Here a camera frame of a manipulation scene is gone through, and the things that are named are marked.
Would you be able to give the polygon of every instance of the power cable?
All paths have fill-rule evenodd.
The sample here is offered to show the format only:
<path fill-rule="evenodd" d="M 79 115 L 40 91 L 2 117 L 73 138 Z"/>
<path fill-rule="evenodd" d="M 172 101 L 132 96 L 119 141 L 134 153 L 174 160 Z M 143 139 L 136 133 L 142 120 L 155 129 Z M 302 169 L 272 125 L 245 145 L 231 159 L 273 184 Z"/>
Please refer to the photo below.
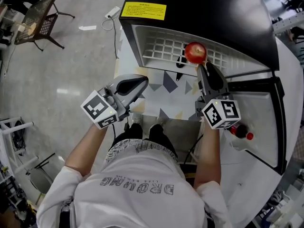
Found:
<path fill-rule="evenodd" d="M 116 138 L 116 133 L 115 133 L 115 127 L 114 127 L 114 124 L 112 124 L 112 127 L 113 127 L 114 140 L 115 140 L 115 138 Z"/>
<path fill-rule="evenodd" d="M 4 68 L 5 68 L 4 76 L 5 76 L 5 77 L 6 77 L 6 74 L 7 74 L 8 70 L 9 70 L 10 59 L 11 59 L 11 57 L 13 56 L 13 54 L 14 54 L 14 52 L 15 52 L 16 46 L 17 46 L 17 45 L 15 45 L 15 47 L 14 47 L 14 49 L 13 49 L 13 52 L 11 53 L 11 55 L 10 55 L 10 57 L 9 57 L 9 61 L 8 61 L 8 63 L 7 63 L 6 68 L 5 68 L 5 66 L 4 66 Z"/>
<path fill-rule="evenodd" d="M 190 156 L 190 152 L 192 152 L 192 150 L 195 148 L 195 145 L 200 141 L 200 139 L 204 136 L 204 134 L 202 134 L 198 139 L 197 141 L 194 143 L 194 145 L 191 147 L 191 149 L 189 150 L 186 158 L 185 158 L 185 161 L 184 161 L 184 164 L 186 164 L 186 161 L 188 159 L 188 157 Z"/>
<path fill-rule="evenodd" d="M 115 51 L 115 57 L 117 59 L 118 57 L 117 57 L 117 53 L 116 53 L 116 29 L 115 29 L 114 20 L 112 19 L 112 17 L 110 15 L 109 15 L 109 17 L 113 21 L 113 27 L 114 27 L 114 51 Z"/>
<path fill-rule="evenodd" d="M 108 15 L 108 19 L 105 19 L 105 20 L 101 23 L 101 27 L 102 27 L 104 30 L 110 31 L 110 30 L 113 29 L 113 27 L 114 27 L 114 22 L 116 21 L 118 15 L 119 15 L 119 11 L 120 11 L 120 10 L 121 10 L 121 9 L 119 9 L 119 10 L 117 11 L 117 15 L 116 15 L 114 18 L 112 18 L 110 15 Z M 105 28 L 105 27 L 104 27 L 104 23 L 105 23 L 106 21 L 111 21 L 111 20 L 112 20 L 112 22 L 113 22 L 112 27 L 110 27 L 110 28 Z"/>

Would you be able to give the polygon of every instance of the white t-shirt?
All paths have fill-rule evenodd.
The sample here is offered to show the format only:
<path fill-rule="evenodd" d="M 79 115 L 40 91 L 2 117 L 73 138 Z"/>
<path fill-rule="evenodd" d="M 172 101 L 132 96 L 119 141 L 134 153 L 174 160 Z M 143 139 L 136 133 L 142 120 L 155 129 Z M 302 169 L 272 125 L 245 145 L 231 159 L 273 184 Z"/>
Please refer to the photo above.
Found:
<path fill-rule="evenodd" d="M 63 167 L 39 207 L 38 227 L 58 227 L 63 202 L 72 197 L 80 228 L 201 228 L 205 210 L 216 227 L 232 227 L 220 186 L 212 181 L 194 190 L 174 154 L 146 140 L 119 142 L 101 172 L 86 179 Z"/>

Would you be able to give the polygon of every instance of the power strip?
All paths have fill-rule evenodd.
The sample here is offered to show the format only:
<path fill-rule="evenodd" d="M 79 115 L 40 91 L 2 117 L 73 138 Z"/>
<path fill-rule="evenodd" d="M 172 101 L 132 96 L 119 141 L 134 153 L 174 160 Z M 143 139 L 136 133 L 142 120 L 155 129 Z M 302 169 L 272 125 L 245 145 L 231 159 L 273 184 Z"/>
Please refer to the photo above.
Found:
<path fill-rule="evenodd" d="M 109 16 L 111 16 L 112 18 L 114 18 L 118 14 L 119 11 L 120 11 L 120 7 L 116 6 L 110 12 L 108 12 L 105 15 L 105 18 L 108 19 Z"/>

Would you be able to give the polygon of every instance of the concrete floor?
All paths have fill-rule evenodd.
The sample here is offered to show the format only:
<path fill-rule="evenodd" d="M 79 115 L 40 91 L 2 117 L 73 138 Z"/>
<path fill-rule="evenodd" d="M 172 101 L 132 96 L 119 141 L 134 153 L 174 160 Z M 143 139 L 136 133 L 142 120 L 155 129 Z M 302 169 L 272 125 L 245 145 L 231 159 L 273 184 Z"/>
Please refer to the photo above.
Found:
<path fill-rule="evenodd" d="M 75 15 L 75 19 L 59 15 L 51 36 L 65 49 L 46 41 L 11 45 L 3 52 L 4 66 L 0 81 L 0 118 L 21 116 L 34 122 L 26 132 L 27 155 L 39 161 L 52 153 L 66 159 L 91 125 L 80 108 L 94 90 L 100 89 L 114 77 L 114 31 L 101 28 L 104 15 L 113 7 L 122 7 L 124 0 L 56 0 L 59 11 Z M 120 23 L 117 19 L 119 49 Z M 82 31 L 80 26 L 96 25 L 96 30 Z M 9 68 L 8 60 L 12 55 Z M 144 131 L 155 119 L 145 119 Z M 115 124 L 116 134 L 122 133 L 124 123 Z M 165 133 L 171 138 L 180 159 L 198 136 L 200 123 L 171 120 Z M 109 128 L 98 153 L 92 172 L 97 172 L 112 144 L 114 135 Z M 55 176 L 63 162 L 52 160 L 46 169 Z M 35 190 L 25 170 L 16 176 L 28 198 L 36 201 Z"/>

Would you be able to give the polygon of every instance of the wire rack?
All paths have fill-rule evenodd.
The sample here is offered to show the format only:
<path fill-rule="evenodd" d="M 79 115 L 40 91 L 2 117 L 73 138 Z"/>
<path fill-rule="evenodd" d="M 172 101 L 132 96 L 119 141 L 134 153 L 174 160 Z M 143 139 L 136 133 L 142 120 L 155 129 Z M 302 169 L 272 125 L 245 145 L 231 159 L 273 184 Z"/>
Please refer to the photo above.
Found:
<path fill-rule="evenodd" d="M 57 14 L 51 14 L 47 16 L 47 18 L 43 21 L 39 33 L 41 35 L 50 35 L 57 18 L 58 18 Z"/>
<path fill-rule="evenodd" d="M 150 31 L 147 39 L 144 58 L 152 58 L 157 60 L 164 60 L 189 66 L 196 67 L 185 58 L 185 47 L 192 42 L 190 37 L 181 36 L 180 34 L 173 34 L 162 31 Z M 203 43 L 207 50 L 207 60 L 219 68 L 220 71 L 226 71 L 229 65 L 229 56 L 219 47 L 211 44 Z"/>

